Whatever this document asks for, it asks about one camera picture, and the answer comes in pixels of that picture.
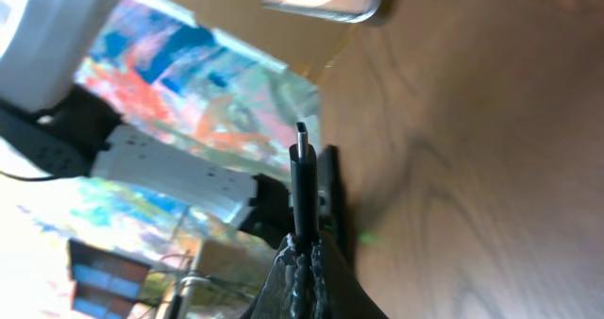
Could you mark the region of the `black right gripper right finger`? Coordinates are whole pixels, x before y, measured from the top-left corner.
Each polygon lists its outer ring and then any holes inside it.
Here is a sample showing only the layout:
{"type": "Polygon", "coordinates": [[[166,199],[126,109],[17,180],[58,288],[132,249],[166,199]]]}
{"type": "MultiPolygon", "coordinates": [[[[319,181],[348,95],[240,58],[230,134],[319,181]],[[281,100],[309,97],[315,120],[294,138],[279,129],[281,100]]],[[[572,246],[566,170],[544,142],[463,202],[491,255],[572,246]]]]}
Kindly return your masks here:
{"type": "Polygon", "coordinates": [[[321,262],[331,317],[336,319],[387,319],[358,282],[333,236],[319,232],[321,262]]]}

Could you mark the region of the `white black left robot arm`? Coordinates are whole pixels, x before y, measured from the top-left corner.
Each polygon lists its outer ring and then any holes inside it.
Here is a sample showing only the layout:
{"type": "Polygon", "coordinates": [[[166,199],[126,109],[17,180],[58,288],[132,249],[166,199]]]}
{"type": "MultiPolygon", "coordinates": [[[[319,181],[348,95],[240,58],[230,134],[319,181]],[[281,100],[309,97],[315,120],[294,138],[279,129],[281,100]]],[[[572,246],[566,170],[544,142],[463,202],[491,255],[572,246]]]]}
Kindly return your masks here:
{"type": "Polygon", "coordinates": [[[292,148],[292,182],[240,173],[144,134],[75,72],[121,0],[1,0],[1,135],[46,180],[101,177],[200,206],[278,246],[287,234],[344,241],[334,147],[292,148]]]}

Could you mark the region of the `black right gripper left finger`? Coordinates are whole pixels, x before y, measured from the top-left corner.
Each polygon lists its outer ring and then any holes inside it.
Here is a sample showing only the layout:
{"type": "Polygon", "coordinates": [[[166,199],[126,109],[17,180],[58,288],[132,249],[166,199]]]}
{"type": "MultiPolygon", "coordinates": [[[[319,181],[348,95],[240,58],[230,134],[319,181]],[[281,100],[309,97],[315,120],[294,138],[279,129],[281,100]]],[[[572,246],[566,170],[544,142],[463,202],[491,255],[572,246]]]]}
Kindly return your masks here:
{"type": "Polygon", "coordinates": [[[282,239],[260,292],[241,319],[310,318],[310,255],[298,247],[293,234],[282,239]]]}

